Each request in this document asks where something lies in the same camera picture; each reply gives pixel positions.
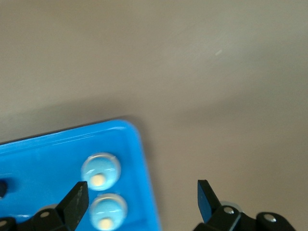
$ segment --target yellow dot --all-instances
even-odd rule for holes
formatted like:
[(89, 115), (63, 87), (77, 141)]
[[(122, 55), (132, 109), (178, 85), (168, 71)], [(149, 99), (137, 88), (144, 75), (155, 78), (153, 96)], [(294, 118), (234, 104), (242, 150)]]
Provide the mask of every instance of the yellow dot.
[(110, 218), (103, 218), (99, 222), (99, 227), (101, 230), (109, 230), (112, 228), (113, 225), (114, 223)]
[(94, 186), (102, 186), (106, 181), (106, 178), (103, 174), (96, 174), (91, 177), (91, 184)]

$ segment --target blue plastic container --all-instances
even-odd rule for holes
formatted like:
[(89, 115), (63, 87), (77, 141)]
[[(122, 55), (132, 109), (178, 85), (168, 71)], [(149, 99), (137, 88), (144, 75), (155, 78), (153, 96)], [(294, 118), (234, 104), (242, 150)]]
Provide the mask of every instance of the blue plastic container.
[[(138, 132), (122, 120), (0, 145), (0, 180), (8, 184), (8, 192), (0, 200), (0, 217), (23, 222), (46, 205), (59, 203), (84, 179), (82, 167), (88, 158), (102, 153), (116, 157), (120, 174), (111, 178), (113, 182), (106, 190), (89, 188), (90, 206), (77, 231), (97, 230), (91, 223), (96, 219), (89, 212), (91, 204), (110, 193), (123, 198), (127, 206), (123, 220), (117, 223), (121, 224), (118, 231), (160, 231)], [(117, 206), (110, 201), (107, 205)]]

